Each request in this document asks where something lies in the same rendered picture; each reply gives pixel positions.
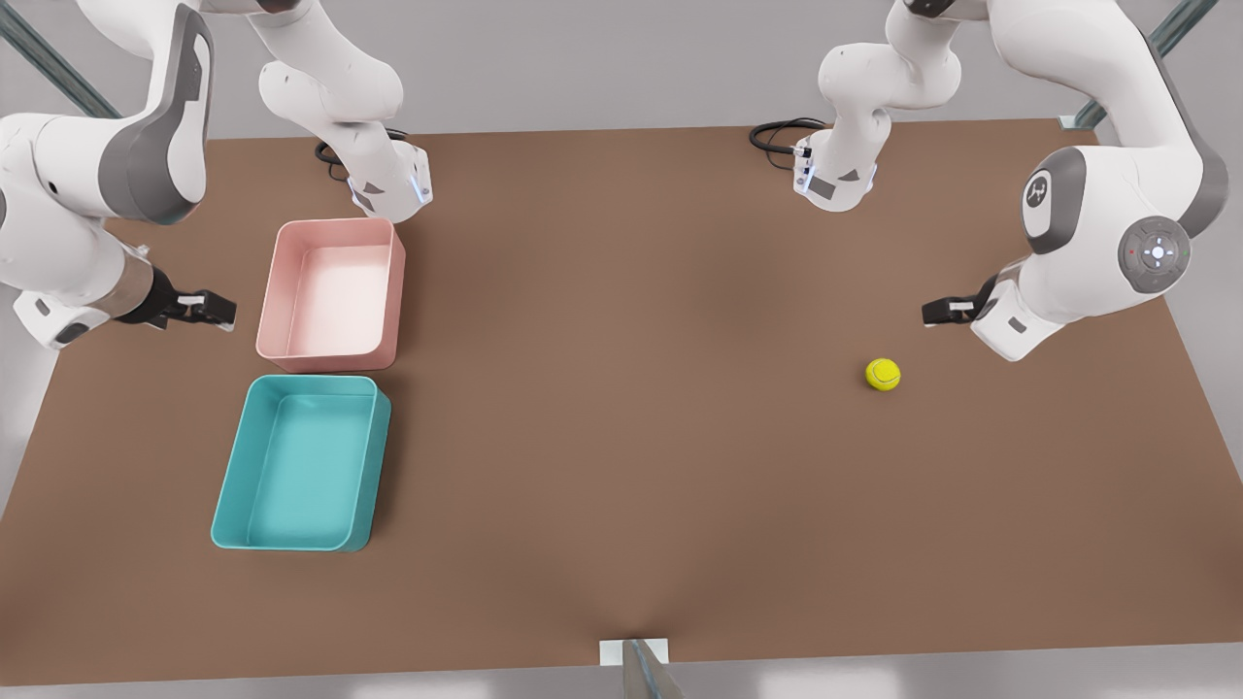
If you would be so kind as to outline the teal rectangular tray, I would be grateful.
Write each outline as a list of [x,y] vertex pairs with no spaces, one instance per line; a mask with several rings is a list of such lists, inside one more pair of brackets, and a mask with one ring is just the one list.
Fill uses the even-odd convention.
[[218,549],[355,552],[369,544],[392,402],[363,376],[249,386],[213,517]]

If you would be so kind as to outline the silver frame post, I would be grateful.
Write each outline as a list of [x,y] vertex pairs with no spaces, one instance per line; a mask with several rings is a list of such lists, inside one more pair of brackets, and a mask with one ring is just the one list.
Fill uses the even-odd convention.
[[86,116],[119,119],[116,109],[17,9],[0,0],[0,39]]
[[1139,146],[1154,146],[1168,137],[1185,139],[1193,133],[1177,88],[1163,66],[1163,58],[1218,5],[1218,0],[1178,0],[1154,32],[1145,34],[1119,17],[1101,22],[1100,49],[1093,49],[1088,62],[1101,63],[1103,76],[1071,77],[1070,87],[1091,98],[1078,114],[1062,116],[1065,131],[1093,131],[1103,119],[1112,119],[1119,138],[1135,139]]
[[687,699],[669,672],[669,641],[600,641],[599,665],[622,668],[622,699]]

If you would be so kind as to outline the pink rectangular tray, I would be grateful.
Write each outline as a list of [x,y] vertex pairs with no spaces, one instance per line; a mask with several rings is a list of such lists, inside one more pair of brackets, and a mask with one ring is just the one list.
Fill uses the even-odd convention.
[[288,221],[254,350],[292,376],[387,369],[398,353],[405,262],[387,218]]

